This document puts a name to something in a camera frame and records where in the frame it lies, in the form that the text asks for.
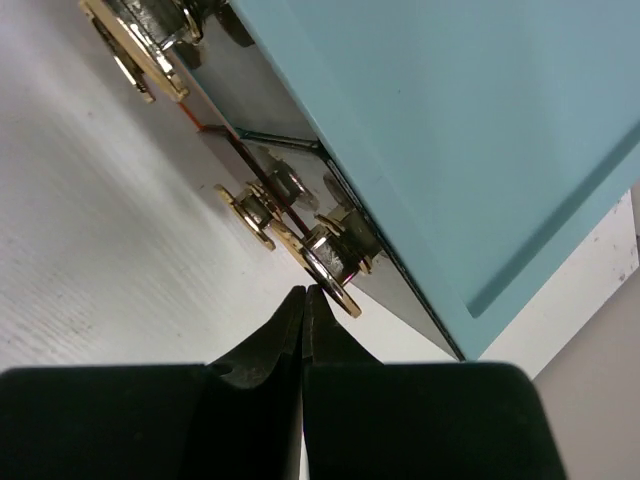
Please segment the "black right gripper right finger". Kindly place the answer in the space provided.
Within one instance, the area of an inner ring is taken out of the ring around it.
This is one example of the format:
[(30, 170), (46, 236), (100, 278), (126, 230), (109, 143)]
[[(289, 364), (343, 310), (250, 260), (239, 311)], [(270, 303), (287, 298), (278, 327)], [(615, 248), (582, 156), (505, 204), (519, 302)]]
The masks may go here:
[(385, 364), (318, 286), (303, 316), (303, 431), (313, 479), (563, 479), (539, 394), (496, 362)]

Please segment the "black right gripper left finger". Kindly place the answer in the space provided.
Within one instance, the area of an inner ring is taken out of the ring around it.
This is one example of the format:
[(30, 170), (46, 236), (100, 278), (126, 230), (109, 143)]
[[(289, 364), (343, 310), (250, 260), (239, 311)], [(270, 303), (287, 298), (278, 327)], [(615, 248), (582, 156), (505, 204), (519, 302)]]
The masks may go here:
[(13, 368), (1, 376), (5, 479), (295, 479), (297, 286), (209, 364)]

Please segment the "drawer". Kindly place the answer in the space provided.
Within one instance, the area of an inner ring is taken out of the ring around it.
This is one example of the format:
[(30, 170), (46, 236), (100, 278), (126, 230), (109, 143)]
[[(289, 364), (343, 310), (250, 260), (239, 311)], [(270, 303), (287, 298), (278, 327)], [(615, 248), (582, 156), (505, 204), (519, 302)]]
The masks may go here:
[(353, 285), (456, 360), (464, 354), (413, 285), (362, 202), (319, 140), (244, 130), (240, 140), (264, 174), (248, 202), (345, 312), (362, 309)]

